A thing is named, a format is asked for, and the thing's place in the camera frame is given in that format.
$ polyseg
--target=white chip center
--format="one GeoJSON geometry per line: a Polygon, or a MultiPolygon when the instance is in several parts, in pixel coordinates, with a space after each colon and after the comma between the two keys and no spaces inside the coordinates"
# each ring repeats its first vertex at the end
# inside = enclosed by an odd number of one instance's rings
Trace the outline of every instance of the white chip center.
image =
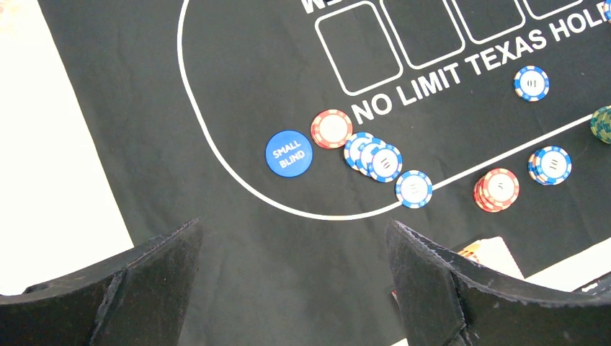
{"type": "Polygon", "coordinates": [[[350,158],[353,161],[356,161],[358,159],[360,159],[361,157],[361,150],[359,150],[359,147],[362,144],[367,144],[369,142],[371,142],[373,138],[369,138],[369,137],[358,137],[357,139],[352,141],[352,144],[350,145],[350,150],[348,151],[350,158]]]}
{"type": "Polygon", "coordinates": [[[371,154],[371,151],[373,151],[373,149],[381,146],[384,147],[386,144],[385,143],[369,143],[368,145],[366,145],[363,148],[363,151],[361,151],[361,156],[360,156],[360,160],[361,160],[361,164],[363,165],[363,168],[367,169],[368,164],[371,163],[371,160],[373,159],[373,155],[371,154]]]}
{"type": "Polygon", "coordinates": [[[514,195],[514,180],[507,174],[497,174],[488,182],[490,196],[499,202],[510,200],[514,195]]]}
{"type": "Polygon", "coordinates": [[[392,177],[399,170],[399,158],[390,149],[382,149],[371,159],[373,171],[382,178],[392,177]]]}
{"type": "Polygon", "coordinates": [[[566,173],[568,164],[564,155],[557,151],[548,151],[541,159],[541,169],[543,174],[550,178],[559,178],[566,173]]]}
{"type": "Polygon", "coordinates": [[[341,142],[348,136],[348,124],[339,115],[327,115],[320,124],[321,137],[331,143],[341,142]]]}
{"type": "Polygon", "coordinates": [[[545,79],[537,71],[529,70],[519,78],[519,85],[525,94],[538,96],[545,90],[545,79]]]}
{"type": "Polygon", "coordinates": [[[411,175],[401,182],[401,197],[408,203],[418,204],[426,200],[429,195],[427,181],[417,175],[411,175]]]}

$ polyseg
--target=stack of green chips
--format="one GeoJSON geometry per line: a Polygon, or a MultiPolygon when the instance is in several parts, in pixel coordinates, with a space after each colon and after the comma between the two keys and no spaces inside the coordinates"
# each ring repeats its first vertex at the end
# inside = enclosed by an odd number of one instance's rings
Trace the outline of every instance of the stack of green chips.
{"type": "Polygon", "coordinates": [[[590,130],[599,140],[611,144],[611,106],[603,107],[592,115],[590,130]]]}

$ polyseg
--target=blue and white poker chip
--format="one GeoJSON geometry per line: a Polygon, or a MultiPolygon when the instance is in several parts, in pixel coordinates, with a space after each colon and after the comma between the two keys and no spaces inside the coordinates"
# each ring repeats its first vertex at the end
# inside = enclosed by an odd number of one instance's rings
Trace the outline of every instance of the blue and white poker chip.
{"type": "Polygon", "coordinates": [[[422,208],[433,197],[433,184],[425,173],[408,171],[397,179],[395,194],[407,208],[422,208]]]}
{"type": "Polygon", "coordinates": [[[548,75],[537,66],[526,66],[514,77],[515,92],[528,102],[537,102],[550,92],[548,75]]]}
{"type": "Polygon", "coordinates": [[[371,163],[367,170],[374,180],[392,182],[397,179],[403,167],[403,157],[395,146],[386,144],[371,151],[371,163]]]}
{"type": "Polygon", "coordinates": [[[357,161],[361,157],[361,151],[365,145],[371,143],[373,135],[366,132],[358,132],[350,136],[344,146],[344,159],[352,169],[359,170],[357,161]]]}
{"type": "Polygon", "coordinates": [[[605,19],[611,23],[611,0],[605,0],[602,5],[602,12],[605,14],[605,19]]]}
{"type": "Polygon", "coordinates": [[[386,146],[386,142],[382,141],[379,138],[374,138],[371,140],[370,143],[361,144],[359,147],[361,146],[362,146],[362,148],[360,148],[361,155],[359,159],[357,160],[357,167],[359,168],[359,171],[361,173],[363,173],[364,175],[368,177],[371,177],[371,174],[369,173],[369,164],[371,163],[371,160],[373,159],[373,155],[371,154],[371,152],[373,151],[373,149],[377,147],[383,148],[384,146],[386,146]]]}
{"type": "Polygon", "coordinates": [[[559,146],[539,150],[533,159],[534,173],[547,185],[558,185],[568,178],[573,169],[571,157],[559,146]]]}

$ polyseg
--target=white curved line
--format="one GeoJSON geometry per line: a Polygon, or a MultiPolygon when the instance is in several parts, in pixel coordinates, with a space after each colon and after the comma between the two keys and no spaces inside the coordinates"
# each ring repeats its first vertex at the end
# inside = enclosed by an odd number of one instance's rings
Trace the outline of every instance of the white curved line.
{"type": "MultiPolygon", "coordinates": [[[[247,182],[245,182],[227,163],[227,161],[225,161],[225,159],[223,158],[223,155],[220,154],[220,152],[218,151],[218,149],[216,148],[216,145],[214,144],[214,141],[212,140],[212,137],[210,137],[210,132],[208,132],[208,127],[206,127],[206,124],[204,122],[204,119],[202,117],[202,113],[200,111],[199,106],[197,106],[197,101],[195,100],[195,96],[193,95],[193,91],[191,90],[191,86],[189,85],[189,80],[187,79],[187,72],[184,69],[184,61],[183,61],[183,55],[182,55],[182,28],[184,25],[184,16],[187,13],[187,6],[189,5],[189,0],[184,0],[183,4],[182,4],[182,8],[180,10],[180,18],[178,20],[178,33],[177,33],[177,48],[178,48],[178,65],[179,65],[179,69],[180,69],[180,76],[182,77],[182,82],[184,84],[184,89],[187,92],[187,96],[189,97],[189,100],[191,101],[191,105],[193,106],[193,110],[195,111],[195,115],[197,116],[197,121],[200,122],[200,126],[202,128],[202,131],[204,133],[204,136],[206,137],[206,141],[208,141],[208,145],[210,146],[210,148],[212,149],[212,152],[215,154],[216,158],[218,159],[218,161],[220,162],[221,165],[223,165],[223,167],[225,168],[225,170],[232,176],[232,178],[234,178],[240,185],[242,185],[243,188],[245,188],[246,190],[248,190],[251,194],[257,196],[260,200],[264,201],[265,203],[274,206],[280,210],[283,210],[287,213],[291,213],[293,215],[297,215],[297,216],[302,216],[304,218],[313,218],[316,220],[325,220],[325,221],[350,221],[350,220],[359,220],[361,218],[369,218],[372,216],[376,216],[376,215],[380,215],[383,213],[386,213],[387,211],[393,210],[394,208],[397,208],[398,206],[401,205],[401,202],[395,202],[393,204],[387,205],[384,208],[380,208],[377,210],[373,210],[373,211],[369,211],[366,213],[361,213],[361,214],[354,214],[354,215],[322,215],[322,214],[314,214],[314,213],[307,213],[305,211],[301,211],[301,210],[297,210],[291,207],[287,207],[286,205],[283,205],[281,203],[276,202],[275,200],[272,200],[271,198],[267,197],[266,195],[263,195],[262,193],[260,193],[259,191],[255,190],[252,186],[250,186],[247,182]]],[[[444,187],[445,185],[448,185],[452,182],[455,182],[456,180],[459,180],[461,178],[466,177],[469,174],[472,174],[476,171],[478,171],[479,169],[483,169],[486,168],[487,166],[494,164],[502,159],[507,158],[508,156],[511,156],[515,153],[517,153],[518,151],[522,151],[530,146],[534,146],[535,144],[542,142],[548,138],[551,138],[555,135],[558,135],[561,132],[564,132],[566,130],[568,130],[569,128],[572,128],[574,126],[577,126],[581,123],[585,123],[587,120],[589,120],[592,117],[592,115],[586,115],[582,118],[579,118],[575,121],[573,121],[572,123],[566,124],[560,128],[555,129],[554,131],[551,131],[549,133],[546,133],[545,135],[541,136],[541,137],[537,137],[531,141],[528,141],[527,143],[522,144],[521,146],[517,146],[511,150],[505,151],[504,153],[493,157],[492,159],[489,159],[485,162],[482,162],[481,164],[471,167],[470,169],[467,169],[461,173],[458,173],[452,177],[449,177],[441,182],[438,182],[437,184],[433,185],[433,190],[439,189],[441,187],[444,187]]]]}
{"type": "Polygon", "coordinates": [[[182,77],[182,82],[184,84],[184,88],[187,91],[187,96],[191,101],[191,105],[193,106],[193,110],[195,111],[195,115],[197,116],[197,121],[200,122],[200,126],[202,127],[202,131],[204,132],[204,136],[206,137],[206,141],[208,141],[208,145],[212,149],[212,152],[215,154],[216,158],[223,165],[225,170],[234,178],[242,187],[247,189],[251,194],[257,196],[260,200],[265,203],[272,205],[280,210],[283,210],[287,213],[291,213],[297,216],[302,216],[304,218],[313,218],[316,220],[325,220],[325,221],[348,221],[348,220],[358,220],[361,218],[369,218],[371,216],[380,215],[382,213],[386,213],[387,211],[393,210],[401,205],[401,202],[396,202],[394,204],[388,205],[384,208],[373,210],[367,213],[354,214],[354,215],[343,215],[343,216],[333,216],[333,215],[321,215],[314,213],[306,213],[305,211],[297,210],[281,203],[272,200],[271,198],[263,195],[259,191],[255,190],[252,186],[250,186],[247,182],[245,182],[225,161],[223,155],[220,154],[216,145],[214,144],[212,137],[210,137],[210,132],[208,132],[208,127],[206,126],[204,119],[202,117],[202,113],[200,111],[199,106],[197,106],[197,101],[195,100],[195,96],[193,96],[193,91],[191,90],[191,86],[189,85],[189,80],[187,79],[187,72],[184,68],[184,60],[182,55],[182,28],[184,25],[184,16],[187,13],[187,6],[189,5],[189,0],[184,0],[182,8],[180,10],[180,18],[178,20],[178,34],[177,34],[177,47],[178,47],[178,65],[180,69],[180,76],[182,77]]]}

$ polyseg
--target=poker table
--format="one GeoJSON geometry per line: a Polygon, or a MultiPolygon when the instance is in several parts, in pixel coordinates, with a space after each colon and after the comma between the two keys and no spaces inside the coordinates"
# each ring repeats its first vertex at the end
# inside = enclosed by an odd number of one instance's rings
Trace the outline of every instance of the poker table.
{"type": "Polygon", "coordinates": [[[40,1],[134,244],[201,217],[208,229],[181,345],[390,345],[388,219],[460,249],[501,236],[525,277],[611,237],[600,210],[608,145],[589,119],[611,104],[611,25],[590,0],[40,1]],[[538,66],[547,96],[514,75],[538,66]],[[313,145],[280,177],[269,139],[310,135],[323,110],[430,177],[420,209],[394,183],[313,145]],[[530,179],[544,146],[571,156],[558,186],[530,179]],[[487,213],[474,184],[517,176],[487,213]]]}

